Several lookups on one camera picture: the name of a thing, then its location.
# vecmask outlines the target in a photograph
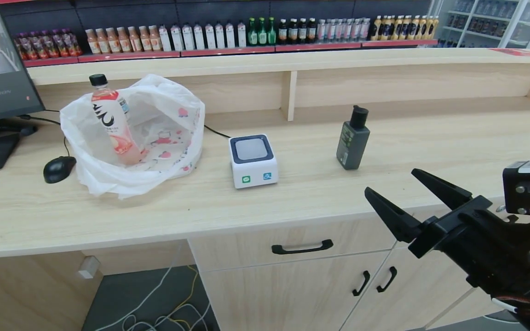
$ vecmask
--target green glass bottle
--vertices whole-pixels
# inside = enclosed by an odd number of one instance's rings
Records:
[[[265,18],[259,17],[259,46],[267,44],[267,31],[265,31]]]
[[[257,46],[257,29],[255,28],[255,19],[248,19],[248,45]]]
[[[275,32],[275,19],[269,17],[269,32],[267,32],[267,42],[274,46],[276,43],[277,33]]]

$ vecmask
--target black handle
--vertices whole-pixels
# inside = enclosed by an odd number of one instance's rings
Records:
[[[377,287],[377,291],[379,293],[385,292],[387,290],[387,288],[390,286],[390,284],[392,284],[392,281],[394,281],[394,278],[396,278],[396,275],[398,274],[398,270],[396,270],[396,267],[390,267],[390,272],[391,272],[392,276],[390,277],[390,280],[387,281],[386,286],[385,287],[381,287],[381,286]]]
[[[353,290],[351,292],[351,293],[353,293],[353,296],[360,296],[361,292],[363,292],[363,289],[365,288],[365,286],[369,283],[369,279],[371,278],[371,275],[369,274],[369,272],[367,270],[365,270],[363,272],[363,276],[365,278],[365,281],[363,282],[363,285],[361,285],[361,288],[359,289],[359,291]]]
[[[333,241],[331,239],[326,239],[322,241],[321,247],[316,247],[313,249],[285,250],[283,249],[282,245],[272,245],[271,252],[277,255],[300,254],[300,253],[310,253],[311,251],[327,250],[333,246],[334,246]]]

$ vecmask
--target bottle cap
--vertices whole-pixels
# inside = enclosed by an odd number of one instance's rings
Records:
[[[351,121],[349,125],[354,129],[362,129],[365,127],[365,122],[368,120],[369,111],[361,108],[358,105],[353,106],[353,113],[351,114]]]
[[[95,74],[89,77],[89,81],[92,86],[102,86],[108,84],[108,79],[105,78],[104,74]]]

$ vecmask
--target pink bottle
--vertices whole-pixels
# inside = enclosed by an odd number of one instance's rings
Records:
[[[91,97],[95,115],[103,124],[105,131],[114,145],[118,159],[127,166],[139,163],[146,154],[141,150],[130,133],[128,126],[128,103],[116,90],[108,88],[108,80],[103,74],[89,77],[96,90]]]

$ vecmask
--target computer mouse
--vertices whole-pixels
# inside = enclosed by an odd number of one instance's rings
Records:
[[[61,156],[50,160],[44,166],[44,181],[48,184],[58,183],[69,177],[77,160],[72,156]]]

